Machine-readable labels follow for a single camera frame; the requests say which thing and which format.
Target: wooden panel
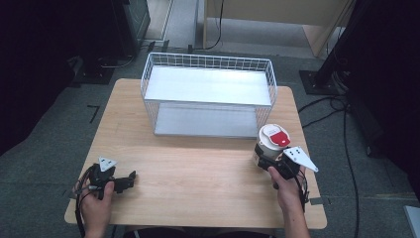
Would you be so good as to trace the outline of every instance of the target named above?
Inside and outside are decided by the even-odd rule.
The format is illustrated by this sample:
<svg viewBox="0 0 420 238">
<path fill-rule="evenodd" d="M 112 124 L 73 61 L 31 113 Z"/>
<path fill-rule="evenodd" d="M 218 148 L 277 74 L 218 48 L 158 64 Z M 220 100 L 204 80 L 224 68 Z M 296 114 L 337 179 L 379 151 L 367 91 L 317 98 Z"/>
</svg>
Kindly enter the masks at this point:
<svg viewBox="0 0 420 238">
<path fill-rule="evenodd" d="M 326 26 L 348 0 L 228 0 L 224 19 Z M 207 17 L 220 16 L 222 0 L 206 0 Z"/>
<path fill-rule="evenodd" d="M 303 31 L 305 32 L 305 36 L 308 39 L 308 43 L 311 46 L 314 56 L 318 57 L 321 54 L 321 51 L 325 49 L 336 28 L 342 23 L 347 23 L 347 21 L 349 21 L 348 18 L 352 12 L 352 2 L 353 0 L 341 2 L 337 11 L 332 12 L 331 21 L 326 25 L 303 26 Z"/>
<path fill-rule="evenodd" d="M 268 123 L 284 127 L 292 146 L 306 142 L 288 87 L 278 98 Z M 116 82 L 85 171 L 99 156 L 118 161 L 115 177 L 138 172 L 135 187 L 114 194 L 112 224 L 283 227 L 269 174 L 252 161 L 256 141 L 226 138 L 155 136 L 140 94 L 140 81 Z M 306 173 L 310 197 L 319 197 L 316 179 Z M 308 227 L 327 224 L 322 205 L 306 205 Z M 65 220 L 75 223 L 74 201 Z"/>
</svg>

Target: black wire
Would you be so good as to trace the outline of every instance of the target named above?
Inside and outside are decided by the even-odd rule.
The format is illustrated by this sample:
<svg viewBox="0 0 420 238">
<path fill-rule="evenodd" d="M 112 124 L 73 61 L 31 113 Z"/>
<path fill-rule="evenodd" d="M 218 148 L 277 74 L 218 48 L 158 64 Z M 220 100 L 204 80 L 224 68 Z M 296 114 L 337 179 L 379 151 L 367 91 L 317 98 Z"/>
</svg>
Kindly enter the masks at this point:
<svg viewBox="0 0 420 238">
<path fill-rule="evenodd" d="M 79 228 L 81 237 L 84 237 L 85 231 L 84 231 L 83 223 L 82 223 L 82 220 L 81 220 L 80 203 L 81 203 L 81 200 L 83 200 L 84 197 L 86 197 L 86 195 L 83 196 L 81 198 L 81 200 L 80 200 L 80 196 L 81 196 L 81 191 L 84 189 L 83 185 L 86 182 L 86 180 L 88 179 L 89 173 L 92 171 L 92 169 L 93 169 L 93 167 L 90 167 L 89 169 L 87 169 L 86 172 L 83 174 L 82 178 L 80 180 L 78 180 L 77 190 L 75 191 L 76 194 L 77 194 L 76 204 L 75 204 L 75 206 L 76 206 L 75 207 L 75 215 L 76 215 L 77 226 Z"/>
<path fill-rule="evenodd" d="M 337 85 L 339 85 L 339 87 L 345 92 L 344 94 L 346 94 L 349 91 L 349 88 L 345 85 L 345 82 L 343 80 L 343 77 L 339 75 L 343 74 L 343 71 L 334 71 L 332 76 L 334 81 L 337 83 Z"/>
<path fill-rule="evenodd" d="M 308 107 L 310 107 L 310 106 L 312 106 L 312 105 L 315 105 L 315 104 L 317 104 L 318 102 L 321 102 L 321 101 L 324 101 L 324 100 L 328 100 L 328 99 L 333 99 L 333 98 L 336 98 L 335 96 L 327 96 L 327 97 L 323 97 L 323 98 L 320 98 L 320 99 L 317 99 L 317 100 L 315 100 L 315 101 L 312 101 L 312 102 L 310 102 L 310 103 L 308 103 L 308 104 L 306 104 L 306 105 L 304 105 L 303 107 L 301 107 L 297 112 L 298 113 L 300 113 L 300 112 L 302 112 L 303 110 L 305 110 L 306 108 L 308 108 Z"/>
<path fill-rule="evenodd" d="M 308 108 L 309 106 L 315 105 L 315 104 L 317 104 L 317 103 L 319 103 L 321 101 L 324 101 L 324 100 L 330 100 L 330 106 L 334 109 L 334 111 L 331 112 L 330 114 L 326 115 L 326 116 L 323 116 L 323 117 L 321 117 L 319 119 L 316 119 L 316 120 L 314 120 L 312 122 L 309 122 L 308 124 L 302 126 L 302 128 L 306 128 L 306 127 L 308 127 L 308 126 L 310 126 L 310 125 L 312 125 L 312 124 L 314 124 L 316 122 L 320 122 L 320 121 L 322 121 L 322 120 L 324 120 L 324 119 L 326 119 L 326 118 L 334 115 L 337 112 L 344 111 L 346 109 L 346 107 L 347 107 L 347 105 L 341 99 L 337 98 L 337 96 L 328 96 L 328 97 L 323 97 L 323 98 L 320 98 L 318 100 L 315 100 L 315 101 L 312 101 L 312 102 L 308 103 L 307 105 L 305 105 L 302 108 L 300 108 L 298 110 L 298 113 L 302 112 L 304 109 Z M 335 107 L 334 104 L 333 104 L 334 101 L 339 101 L 342 104 L 343 107 L 342 108 Z"/>
<path fill-rule="evenodd" d="M 145 49 L 145 48 L 148 48 L 148 47 L 149 47 L 149 45 L 145 45 L 145 46 L 141 46 L 140 49 Z M 154 46 L 154 48 L 163 48 L 163 46 Z M 175 48 L 175 47 L 168 47 L 168 48 L 173 49 L 173 50 L 185 50 L 185 48 Z"/>
<path fill-rule="evenodd" d="M 104 68 L 118 68 L 118 67 L 125 67 L 125 66 L 127 66 L 128 64 L 130 64 L 130 63 L 133 61 L 133 59 L 134 59 L 134 56 L 131 56 L 131 57 L 130 57 L 130 59 L 129 59 L 127 62 L 125 62 L 125 63 L 122 63 L 122 64 L 116 64 L 116 65 L 102 65 L 102 64 L 101 64 L 101 67 L 104 67 Z"/>
<path fill-rule="evenodd" d="M 350 161 L 350 156 L 349 156 L 349 148 L 347 146 L 347 110 L 344 111 L 344 132 L 343 132 L 343 136 L 344 136 L 344 148 L 346 150 L 346 157 L 347 157 L 347 162 L 349 163 L 349 168 L 350 168 L 350 173 L 352 174 L 352 181 L 353 181 L 353 186 L 355 188 L 355 199 L 356 199 L 356 226 L 355 226 L 355 238 L 357 238 L 359 236 L 359 223 L 360 223 L 360 209 L 359 209 L 359 190 L 358 190 L 358 185 L 356 183 L 356 178 L 355 178 L 355 173 L 353 171 L 353 167 L 352 167 L 352 162 Z"/>
<path fill-rule="evenodd" d="M 290 166 L 289 166 L 286 162 L 281 161 L 281 163 L 282 163 L 283 165 L 285 165 L 285 166 L 287 167 L 287 169 L 288 169 L 288 170 L 289 170 L 292 174 L 294 174 L 293 170 L 291 169 L 291 167 L 290 167 Z M 302 184 L 300 183 L 299 179 L 297 179 L 297 176 L 296 176 L 296 175 L 293 175 L 293 178 L 294 178 L 294 180 L 296 181 L 297 186 L 299 187 L 299 190 L 302 190 Z"/>
<path fill-rule="evenodd" d="M 81 202 L 83 201 L 83 199 L 84 199 L 84 197 L 86 197 L 87 195 L 90 195 L 90 194 L 92 194 L 93 193 L 93 191 L 89 191 L 86 195 L 84 195 L 81 199 L 80 199 L 80 202 L 79 202 L 79 206 L 81 207 Z"/>
<path fill-rule="evenodd" d="M 321 117 L 321 118 L 319 118 L 319 119 L 316 119 L 315 121 L 311 121 L 311 122 L 309 122 L 308 124 L 306 124 L 306 125 L 302 126 L 302 128 L 306 128 L 306 127 L 308 127 L 308 126 L 310 126 L 310 125 L 312 125 L 312 124 L 314 124 L 314 123 L 320 122 L 320 121 L 322 121 L 322 120 L 324 120 L 324 119 L 326 119 L 326 118 L 328 118 L 328 117 L 332 116 L 333 114 L 335 114 L 335 113 L 337 113 L 337 112 L 341 112 L 341 111 L 333 111 L 333 112 L 331 112 L 330 114 L 328 114 L 328 115 L 326 115 L 326 116 L 323 116 L 323 117 Z"/>
<path fill-rule="evenodd" d="M 306 180 L 306 175 L 303 173 L 303 171 L 302 170 L 299 170 L 300 171 L 300 173 L 302 174 L 302 175 L 300 175 L 300 174 L 297 174 L 299 177 L 301 177 L 301 178 L 303 178 L 303 181 L 302 181 L 302 184 L 305 184 L 304 185 L 304 187 L 305 187 L 305 192 L 304 192 L 304 195 L 305 195 L 305 203 L 306 202 L 308 202 L 309 200 L 307 199 L 307 194 L 309 193 L 309 191 L 308 191 L 308 180 Z"/>
<path fill-rule="evenodd" d="M 220 39 L 222 38 L 222 18 L 223 18 L 223 4 L 225 3 L 225 0 L 223 0 L 222 1 L 222 6 L 220 7 L 220 17 L 219 17 L 219 39 L 217 39 L 217 42 L 212 46 L 212 47 L 209 47 L 209 48 L 203 48 L 203 49 L 196 49 L 196 50 L 205 50 L 205 51 L 207 51 L 207 50 L 211 50 L 211 49 L 213 49 L 214 47 L 216 47 L 218 44 L 219 44 L 219 42 L 220 42 Z"/>
</svg>

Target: black cabinet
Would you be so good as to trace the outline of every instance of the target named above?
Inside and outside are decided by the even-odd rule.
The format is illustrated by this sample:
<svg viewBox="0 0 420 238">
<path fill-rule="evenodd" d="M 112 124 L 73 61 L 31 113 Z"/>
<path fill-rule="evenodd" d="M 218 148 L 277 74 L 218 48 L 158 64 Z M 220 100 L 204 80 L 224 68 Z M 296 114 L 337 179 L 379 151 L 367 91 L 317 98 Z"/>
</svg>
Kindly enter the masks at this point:
<svg viewBox="0 0 420 238">
<path fill-rule="evenodd" d="M 101 65 L 135 57 L 151 21 L 146 0 L 52 0 L 52 5 L 83 59 L 85 77 L 100 77 L 106 70 Z"/>
<path fill-rule="evenodd" d="M 60 39 L 48 8 L 6 1 L 0 10 L 0 155 L 25 140 L 74 73 L 72 48 Z"/>
<path fill-rule="evenodd" d="M 356 10 L 337 49 L 346 65 L 337 68 L 350 72 L 346 85 L 372 116 L 359 117 L 361 128 L 377 122 L 380 149 L 407 172 L 420 197 L 420 2 L 366 0 Z"/>
</svg>

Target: white wire basket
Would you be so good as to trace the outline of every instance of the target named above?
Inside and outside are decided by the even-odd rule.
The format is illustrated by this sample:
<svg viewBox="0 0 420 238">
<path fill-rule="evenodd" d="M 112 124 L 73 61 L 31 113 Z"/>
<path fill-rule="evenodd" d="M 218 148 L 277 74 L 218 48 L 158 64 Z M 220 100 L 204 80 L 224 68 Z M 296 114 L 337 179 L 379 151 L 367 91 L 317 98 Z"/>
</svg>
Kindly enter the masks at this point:
<svg viewBox="0 0 420 238">
<path fill-rule="evenodd" d="M 141 91 L 156 135 L 256 138 L 277 97 L 269 59 L 150 53 Z"/>
</svg>

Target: wrist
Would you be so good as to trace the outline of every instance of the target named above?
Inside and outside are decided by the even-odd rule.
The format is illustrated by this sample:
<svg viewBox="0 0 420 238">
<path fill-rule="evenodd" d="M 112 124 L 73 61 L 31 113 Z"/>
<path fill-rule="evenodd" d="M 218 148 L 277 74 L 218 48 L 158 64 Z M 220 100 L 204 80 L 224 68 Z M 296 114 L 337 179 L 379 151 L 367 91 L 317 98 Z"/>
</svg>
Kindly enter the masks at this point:
<svg viewBox="0 0 420 238">
<path fill-rule="evenodd" d="M 281 207 L 284 215 L 289 214 L 303 214 L 302 204 L 300 202 L 293 202 Z"/>
</svg>

